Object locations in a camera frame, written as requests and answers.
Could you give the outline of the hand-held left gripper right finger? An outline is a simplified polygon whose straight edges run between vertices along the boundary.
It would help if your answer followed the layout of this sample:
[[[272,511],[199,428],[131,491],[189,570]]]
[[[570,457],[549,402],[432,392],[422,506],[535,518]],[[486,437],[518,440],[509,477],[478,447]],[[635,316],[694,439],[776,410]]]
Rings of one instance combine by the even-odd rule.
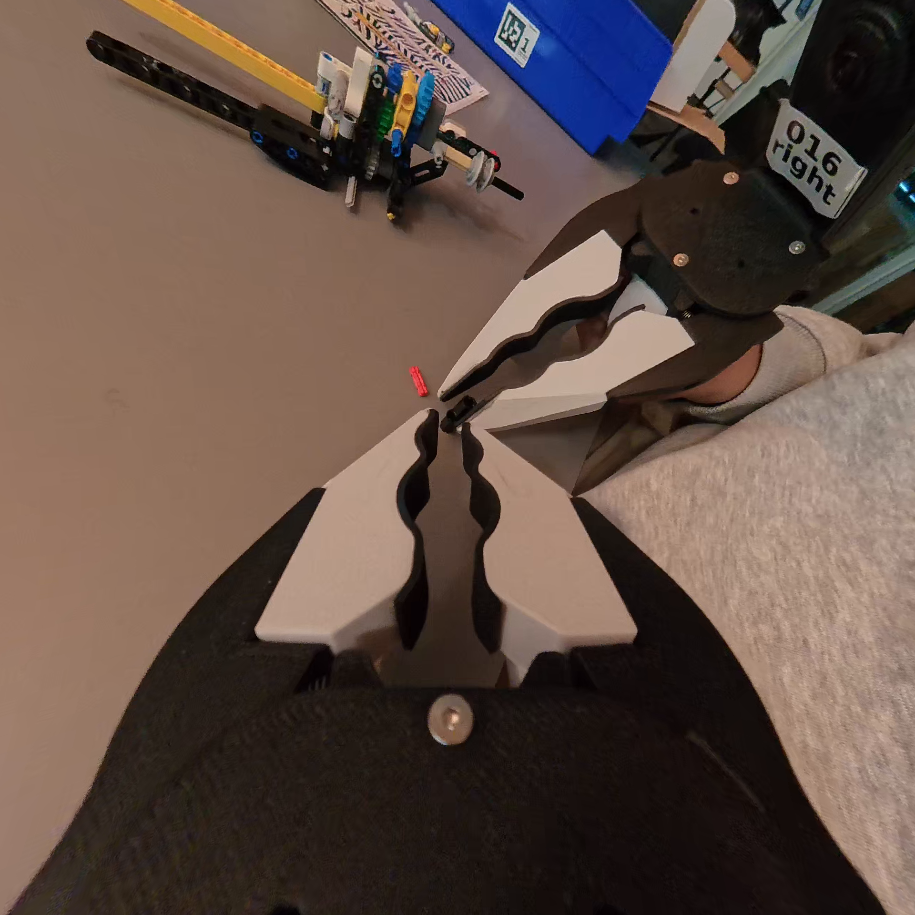
[[[628,645],[637,627],[567,492],[485,429],[461,430],[479,527],[471,610],[511,686],[544,653]]]

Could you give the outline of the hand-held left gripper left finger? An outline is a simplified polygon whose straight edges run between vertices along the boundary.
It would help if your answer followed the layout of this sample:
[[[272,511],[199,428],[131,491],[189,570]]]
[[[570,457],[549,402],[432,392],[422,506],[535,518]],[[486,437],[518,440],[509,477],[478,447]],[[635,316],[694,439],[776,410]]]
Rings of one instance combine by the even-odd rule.
[[[439,417],[419,411],[317,492],[316,507],[254,633],[259,641],[412,651],[429,582],[417,523],[430,499]]]

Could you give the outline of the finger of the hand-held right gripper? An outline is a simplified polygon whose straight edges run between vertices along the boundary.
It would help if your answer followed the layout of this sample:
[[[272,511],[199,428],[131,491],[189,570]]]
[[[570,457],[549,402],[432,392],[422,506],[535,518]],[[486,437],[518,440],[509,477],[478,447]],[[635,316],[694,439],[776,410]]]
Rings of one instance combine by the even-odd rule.
[[[639,305],[611,323],[597,349],[555,362],[531,383],[503,391],[475,414],[472,424],[496,432],[593,413],[621,384],[692,346],[676,317]]]
[[[624,248],[606,231],[523,278],[460,354],[437,396],[451,403],[532,382],[563,352],[566,330],[609,307]]]

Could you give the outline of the person's right forearm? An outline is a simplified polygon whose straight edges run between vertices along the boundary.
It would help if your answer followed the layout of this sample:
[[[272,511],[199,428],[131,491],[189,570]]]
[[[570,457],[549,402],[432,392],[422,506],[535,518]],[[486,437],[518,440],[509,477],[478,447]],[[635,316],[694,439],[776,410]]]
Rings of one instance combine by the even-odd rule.
[[[776,312],[782,327],[773,337],[750,347],[711,380],[641,405],[639,417],[662,436],[696,423],[731,426],[831,372],[898,342],[913,342],[913,326],[903,333],[863,334],[808,308],[782,305]]]

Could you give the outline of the lego technic assembly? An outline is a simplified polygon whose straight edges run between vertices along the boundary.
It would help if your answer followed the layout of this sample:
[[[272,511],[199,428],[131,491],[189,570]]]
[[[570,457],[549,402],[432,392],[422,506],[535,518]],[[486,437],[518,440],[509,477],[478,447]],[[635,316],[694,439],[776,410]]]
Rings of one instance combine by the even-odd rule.
[[[381,182],[387,218],[396,223],[408,192],[450,169],[477,193],[496,189],[524,199],[500,176],[499,156],[447,120],[429,69],[403,68],[365,49],[357,50],[351,65],[322,52],[311,83],[177,2],[128,5],[303,106],[308,120],[248,104],[95,30],[85,44],[97,62],[245,132],[284,173],[319,189],[344,189],[349,209],[361,185]]]

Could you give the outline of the blue plastic bin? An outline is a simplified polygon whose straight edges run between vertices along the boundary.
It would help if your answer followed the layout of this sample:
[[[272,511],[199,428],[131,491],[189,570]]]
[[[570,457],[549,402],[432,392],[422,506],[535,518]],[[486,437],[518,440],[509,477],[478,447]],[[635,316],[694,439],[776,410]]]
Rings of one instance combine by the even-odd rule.
[[[588,154],[628,139],[672,57],[637,2],[434,5]]]

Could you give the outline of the person's grey sweater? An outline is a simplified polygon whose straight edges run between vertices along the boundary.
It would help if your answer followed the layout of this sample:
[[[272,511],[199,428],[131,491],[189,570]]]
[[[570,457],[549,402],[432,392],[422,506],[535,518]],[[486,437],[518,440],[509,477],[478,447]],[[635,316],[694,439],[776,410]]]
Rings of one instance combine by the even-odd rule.
[[[913,329],[667,433],[586,494],[749,675],[808,798],[888,913],[914,901]]]

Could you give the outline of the striped sticker sheet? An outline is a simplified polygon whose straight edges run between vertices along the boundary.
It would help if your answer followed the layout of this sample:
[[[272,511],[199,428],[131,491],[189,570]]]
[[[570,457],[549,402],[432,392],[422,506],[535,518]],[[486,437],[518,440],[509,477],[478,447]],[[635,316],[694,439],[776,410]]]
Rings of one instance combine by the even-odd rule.
[[[318,5],[360,41],[384,66],[399,65],[418,77],[434,76],[435,98],[447,113],[458,112],[488,95],[452,54],[441,52],[409,21],[395,1],[319,1]]]

